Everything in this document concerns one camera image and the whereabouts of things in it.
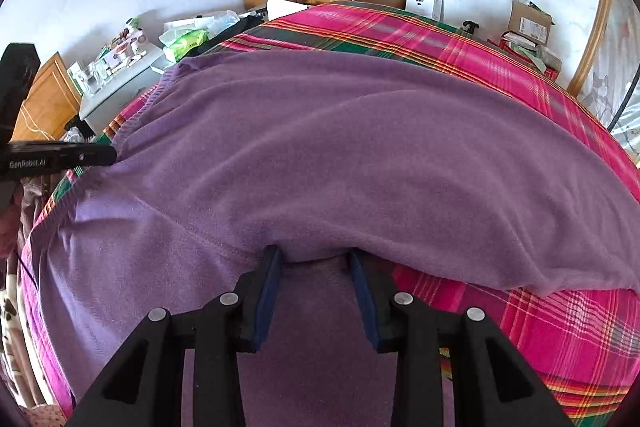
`bedside table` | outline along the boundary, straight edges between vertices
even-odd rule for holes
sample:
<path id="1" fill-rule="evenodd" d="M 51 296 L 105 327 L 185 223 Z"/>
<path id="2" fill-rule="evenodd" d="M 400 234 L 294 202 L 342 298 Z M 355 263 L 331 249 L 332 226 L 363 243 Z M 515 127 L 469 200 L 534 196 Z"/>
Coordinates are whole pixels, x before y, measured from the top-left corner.
<path id="1" fill-rule="evenodd" d="M 149 87 L 160 82 L 161 75 L 151 65 L 164 57 L 160 48 L 147 43 L 146 55 L 135 64 L 115 73 L 107 84 L 93 96 L 82 96 L 80 120 L 89 124 L 96 136 L 100 136 L 121 111 L 143 94 Z"/>

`brown cardboard box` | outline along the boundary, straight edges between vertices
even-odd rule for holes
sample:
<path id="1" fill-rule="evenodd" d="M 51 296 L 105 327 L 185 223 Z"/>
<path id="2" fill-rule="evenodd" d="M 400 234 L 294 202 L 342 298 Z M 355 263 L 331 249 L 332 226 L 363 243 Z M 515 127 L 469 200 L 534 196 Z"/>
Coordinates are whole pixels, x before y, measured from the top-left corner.
<path id="1" fill-rule="evenodd" d="M 429 19 L 442 22 L 444 12 L 443 0 L 406 0 L 404 9 Z"/>
<path id="2" fill-rule="evenodd" d="M 551 15 L 536 10 L 527 4 L 512 1 L 509 31 L 544 46 L 549 40 L 549 31 L 552 24 Z"/>

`plaid bed sheet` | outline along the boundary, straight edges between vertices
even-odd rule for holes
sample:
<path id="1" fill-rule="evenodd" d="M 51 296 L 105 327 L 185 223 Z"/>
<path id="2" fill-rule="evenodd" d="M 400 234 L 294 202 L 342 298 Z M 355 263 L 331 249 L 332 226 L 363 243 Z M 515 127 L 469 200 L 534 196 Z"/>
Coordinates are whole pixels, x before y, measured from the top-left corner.
<path id="1" fill-rule="evenodd" d="M 569 131 L 600 156 L 640 201 L 638 170 L 587 110 L 545 77 L 451 26 L 388 7 L 332 3 L 258 26 L 210 53 L 283 48 L 402 60 L 498 90 Z M 100 140 L 113 138 L 145 105 L 148 95 L 123 111 Z M 82 169 L 67 173 L 38 221 L 46 219 L 81 175 Z M 30 245 L 23 256 L 31 261 Z M 485 309 L 577 426 L 603 426 L 640 371 L 640 299 L 632 291 L 564 291 L 540 298 L 524 289 L 496 291 L 404 266 L 396 266 L 393 276 L 402 290 L 437 309 Z M 56 399 L 69 414 L 72 397 L 42 322 L 37 290 L 28 278 L 23 280 L 28 286 L 25 300 L 34 341 Z M 443 372 L 450 378 L 446 352 L 442 358 Z"/>

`white cable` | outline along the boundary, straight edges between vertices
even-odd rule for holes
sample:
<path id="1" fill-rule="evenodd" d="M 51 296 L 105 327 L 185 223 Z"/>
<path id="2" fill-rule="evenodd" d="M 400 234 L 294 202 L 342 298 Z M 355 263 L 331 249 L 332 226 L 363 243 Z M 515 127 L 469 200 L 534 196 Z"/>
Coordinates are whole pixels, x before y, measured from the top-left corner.
<path id="1" fill-rule="evenodd" d="M 27 120 L 27 116 L 30 118 L 31 123 L 34 124 L 35 129 L 32 129 L 31 126 L 29 125 L 29 121 Z M 24 123 L 27 126 L 27 129 L 29 129 L 31 132 L 36 132 L 36 133 L 40 133 L 42 134 L 47 140 L 51 140 L 51 141 L 55 141 L 56 139 L 53 138 L 48 132 L 43 131 L 40 127 L 38 127 L 38 124 L 35 123 L 35 121 L 33 120 L 33 117 L 31 116 L 31 113 L 29 113 L 29 110 L 24 107 L 24 105 L 22 107 L 20 107 L 20 114 L 22 115 L 22 117 L 24 118 Z"/>

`silver screw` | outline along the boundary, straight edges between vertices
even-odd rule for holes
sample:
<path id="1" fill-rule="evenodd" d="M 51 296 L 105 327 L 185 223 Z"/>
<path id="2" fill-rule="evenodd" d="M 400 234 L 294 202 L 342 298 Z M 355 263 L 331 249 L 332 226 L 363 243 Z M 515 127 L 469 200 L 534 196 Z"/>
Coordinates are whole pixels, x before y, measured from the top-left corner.
<path id="1" fill-rule="evenodd" d="M 407 306 L 414 301 L 414 296 L 407 292 L 398 292 L 394 295 L 394 301 L 402 306 Z"/>
<path id="2" fill-rule="evenodd" d="M 233 292 L 223 293 L 220 296 L 220 304 L 224 306 L 233 306 L 240 298 Z"/>
<path id="3" fill-rule="evenodd" d="M 149 312 L 149 320 L 151 322 L 160 322 L 166 317 L 166 310 L 164 308 L 156 308 Z"/>
<path id="4" fill-rule="evenodd" d="M 475 322 L 484 320 L 484 312 L 480 308 L 469 308 L 466 311 L 466 316 Z"/>

